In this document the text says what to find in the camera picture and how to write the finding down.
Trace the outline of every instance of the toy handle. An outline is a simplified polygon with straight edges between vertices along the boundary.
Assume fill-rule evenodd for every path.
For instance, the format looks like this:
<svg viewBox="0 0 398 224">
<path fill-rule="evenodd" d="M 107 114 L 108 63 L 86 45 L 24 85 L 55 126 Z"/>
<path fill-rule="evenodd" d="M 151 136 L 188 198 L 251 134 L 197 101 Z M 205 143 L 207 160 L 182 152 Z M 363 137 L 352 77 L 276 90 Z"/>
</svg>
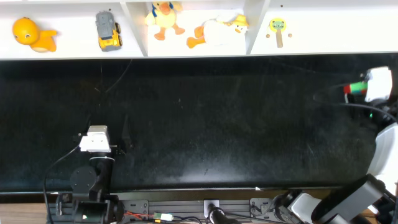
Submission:
<svg viewBox="0 0 398 224">
<path fill-rule="evenodd" d="M 281 30 L 276 31 L 276 45 L 278 46 L 278 48 L 284 47 L 284 43 L 282 41 L 282 31 Z"/>
</svg>

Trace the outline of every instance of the black tabletop surface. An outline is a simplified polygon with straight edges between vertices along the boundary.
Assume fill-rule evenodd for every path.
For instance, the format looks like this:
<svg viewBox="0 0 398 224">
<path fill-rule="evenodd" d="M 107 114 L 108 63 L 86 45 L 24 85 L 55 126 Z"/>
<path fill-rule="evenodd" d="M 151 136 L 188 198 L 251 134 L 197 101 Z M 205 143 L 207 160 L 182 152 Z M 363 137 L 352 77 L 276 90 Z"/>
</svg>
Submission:
<svg viewBox="0 0 398 224">
<path fill-rule="evenodd" d="M 112 191 L 342 184 L 364 175 L 377 131 L 315 91 L 357 82 L 396 55 L 0 62 L 0 192 L 40 191 L 44 170 L 77 143 L 88 118 L 134 149 L 116 158 Z M 342 90 L 327 100 L 343 101 Z M 88 163 L 76 152 L 50 171 L 68 190 Z"/>
</svg>

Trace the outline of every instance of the toy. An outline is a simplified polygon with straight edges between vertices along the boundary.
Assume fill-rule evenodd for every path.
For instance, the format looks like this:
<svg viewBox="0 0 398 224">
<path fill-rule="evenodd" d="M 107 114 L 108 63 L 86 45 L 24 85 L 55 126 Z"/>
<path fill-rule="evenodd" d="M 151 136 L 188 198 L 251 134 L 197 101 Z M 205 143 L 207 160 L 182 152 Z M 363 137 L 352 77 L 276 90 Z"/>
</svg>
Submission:
<svg viewBox="0 0 398 224">
<path fill-rule="evenodd" d="M 267 35 L 266 37 L 269 38 L 271 35 L 268 34 L 269 31 L 273 31 L 276 33 L 276 44 L 278 48 L 284 47 L 284 43 L 282 40 L 282 33 L 286 30 L 286 21 L 281 18 L 272 19 L 268 25 Z"/>
<path fill-rule="evenodd" d="M 208 43 L 211 45 L 222 45 L 233 42 L 233 35 L 245 34 L 249 24 L 246 17 L 239 14 L 232 22 L 221 22 L 214 19 L 208 20 L 203 26 L 195 29 L 195 37 L 187 39 L 189 48 L 194 48 L 198 44 Z"/>
<path fill-rule="evenodd" d="M 160 27 L 160 32 L 155 34 L 158 40 L 165 39 L 165 32 L 167 28 L 173 28 L 175 34 L 180 35 L 185 32 L 185 29 L 178 27 L 175 23 L 177 15 L 175 13 L 182 11 L 182 6 L 178 2 L 152 2 L 152 11 L 145 18 L 145 23 L 150 26 L 157 24 Z"/>
<path fill-rule="evenodd" d="M 95 24 L 98 31 L 99 47 L 103 52 L 119 50 L 122 46 L 122 37 L 120 34 L 120 25 L 114 21 L 110 12 L 99 12 L 96 15 Z"/>
<path fill-rule="evenodd" d="M 55 30 L 40 30 L 29 18 L 23 17 L 15 21 L 12 33 L 20 44 L 29 45 L 36 52 L 54 52 L 57 49 L 52 36 L 57 34 Z"/>
</svg>

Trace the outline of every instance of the toy truck wheel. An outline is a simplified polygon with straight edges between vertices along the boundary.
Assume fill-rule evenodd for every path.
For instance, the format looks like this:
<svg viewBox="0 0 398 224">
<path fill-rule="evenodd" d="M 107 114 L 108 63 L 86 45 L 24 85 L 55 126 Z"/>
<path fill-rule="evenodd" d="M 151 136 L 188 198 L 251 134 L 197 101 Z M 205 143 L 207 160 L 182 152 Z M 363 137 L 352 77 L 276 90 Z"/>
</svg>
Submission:
<svg viewBox="0 0 398 224">
<path fill-rule="evenodd" d="M 121 30 L 120 30 L 120 25 L 119 25 L 117 22 L 115 22 L 114 25 L 116 26 L 116 32 L 117 32 L 118 34 L 120 34 L 120 32 L 121 32 Z"/>
<path fill-rule="evenodd" d="M 119 36 L 119 45 L 120 45 L 120 47 L 122 46 L 122 37 L 121 36 Z"/>
</svg>

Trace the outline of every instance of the duck plush toy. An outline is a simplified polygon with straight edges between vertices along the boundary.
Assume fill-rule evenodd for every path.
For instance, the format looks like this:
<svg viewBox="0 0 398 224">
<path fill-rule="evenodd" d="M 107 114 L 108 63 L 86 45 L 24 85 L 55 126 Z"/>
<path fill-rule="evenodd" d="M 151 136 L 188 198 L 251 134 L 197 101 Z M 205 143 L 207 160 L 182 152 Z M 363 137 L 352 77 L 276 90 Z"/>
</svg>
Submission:
<svg viewBox="0 0 398 224">
<path fill-rule="evenodd" d="M 166 29 L 171 27 L 177 35 L 185 32 L 185 29 L 178 27 L 175 23 L 177 14 L 174 9 L 180 12 L 182 10 L 181 4 L 178 2 L 152 2 L 152 11 L 145 18 L 145 21 L 148 26 L 156 24 L 160 27 L 160 32 L 155 34 L 156 39 L 164 40 Z"/>
<path fill-rule="evenodd" d="M 194 48 L 198 44 L 208 43 L 211 45 L 230 44 L 234 41 L 235 35 L 246 33 L 249 24 L 246 16 L 239 14 L 232 22 L 221 22 L 216 19 L 208 20 L 203 26 L 195 29 L 195 37 L 187 39 L 189 48 Z"/>
<path fill-rule="evenodd" d="M 29 45 L 36 52 L 54 52 L 57 47 L 52 36 L 55 30 L 40 30 L 29 18 L 23 17 L 15 21 L 12 33 L 20 44 Z"/>
</svg>

